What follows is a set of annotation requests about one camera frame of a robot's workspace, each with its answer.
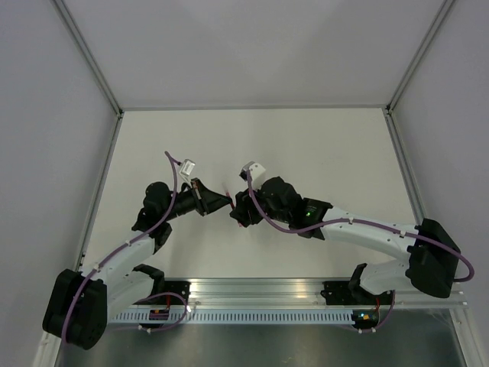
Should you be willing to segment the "red gel pen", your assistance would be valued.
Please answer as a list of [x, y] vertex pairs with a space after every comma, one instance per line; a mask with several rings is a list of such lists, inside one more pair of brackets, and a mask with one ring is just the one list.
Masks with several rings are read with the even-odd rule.
[[[230, 190], [228, 189], [228, 186], [226, 185], [225, 182], [222, 183], [222, 188], [223, 188], [223, 190], [225, 192], [225, 195], [231, 200], [230, 206], [231, 206], [232, 210], [234, 210], [235, 209], [235, 202], [234, 202], [234, 200], [232, 198], [232, 195], [230, 194]], [[238, 222], [238, 226], [240, 228], [243, 228], [242, 227], [242, 224], [240, 222]]]

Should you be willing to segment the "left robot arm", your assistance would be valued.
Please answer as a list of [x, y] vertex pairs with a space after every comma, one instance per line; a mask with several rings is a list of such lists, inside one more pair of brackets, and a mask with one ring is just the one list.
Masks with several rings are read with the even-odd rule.
[[229, 196], [209, 190], [198, 179], [185, 183], [180, 192], [163, 182], [150, 184], [128, 241], [78, 271], [58, 274], [43, 331], [88, 350], [100, 340], [110, 319], [132, 304], [160, 303], [166, 295], [164, 273], [144, 261], [169, 239], [170, 221], [190, 212], [206, 216], [231, 204]]

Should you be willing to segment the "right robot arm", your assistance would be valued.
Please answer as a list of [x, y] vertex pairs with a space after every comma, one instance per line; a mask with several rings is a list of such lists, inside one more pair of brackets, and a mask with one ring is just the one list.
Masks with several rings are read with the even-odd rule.
[[445, 299], [452, 291], [460, 249], [442, 225], [384, 223], [354, 216], [321, 200], [300, 196], [281, 177], [235, 197], [231, 218], [244, 227], [269, 218], [281, 232], [306, 239], [359, 245], [391, 257], [381, 264], [359, 264], [348, 283], [349, 297], [363, 304], [387, 291], [416, 289]]

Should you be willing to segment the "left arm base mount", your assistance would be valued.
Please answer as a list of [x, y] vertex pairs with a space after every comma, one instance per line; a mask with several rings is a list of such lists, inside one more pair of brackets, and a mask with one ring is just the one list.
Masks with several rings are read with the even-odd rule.
[[181, 296], [186, 302], [189, 299], [189, 281], [167, 280], [163, 271], [145, 264], [136, 266], [132, 272], [145, 274], [152, 280], [151, 292], [136, 305], [164, 305], [169, 309], [172, 305], [183, 305], [183, 301], [173, 294]]

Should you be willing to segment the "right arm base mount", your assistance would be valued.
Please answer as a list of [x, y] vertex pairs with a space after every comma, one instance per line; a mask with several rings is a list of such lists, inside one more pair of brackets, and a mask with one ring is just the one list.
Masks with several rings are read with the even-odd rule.
[[367, 264], [359, 264], [347, 281], [323, 281], [320, 294], [329, 306], [370, 306], [376, 304], [376, 297], [360, 285], [360, 277]]

